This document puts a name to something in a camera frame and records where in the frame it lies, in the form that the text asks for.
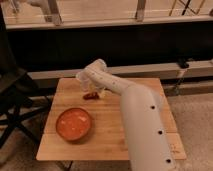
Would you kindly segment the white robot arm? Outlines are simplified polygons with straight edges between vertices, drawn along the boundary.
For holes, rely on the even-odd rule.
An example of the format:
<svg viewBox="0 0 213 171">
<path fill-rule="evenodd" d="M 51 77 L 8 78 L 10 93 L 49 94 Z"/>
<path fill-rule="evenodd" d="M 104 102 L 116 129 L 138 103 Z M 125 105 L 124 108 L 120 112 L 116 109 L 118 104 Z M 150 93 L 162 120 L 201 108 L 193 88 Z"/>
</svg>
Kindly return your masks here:
<svg viewBox="0 0 213 171">
<path fill-rule="evenodd" d="M 152 88 L 105 71 L 95 60 L 84 69 L 96 85 L 121 96 L 120 110 L 132 171 L 176 171 L 161 119 L 162 96 Z"/>
</svg>

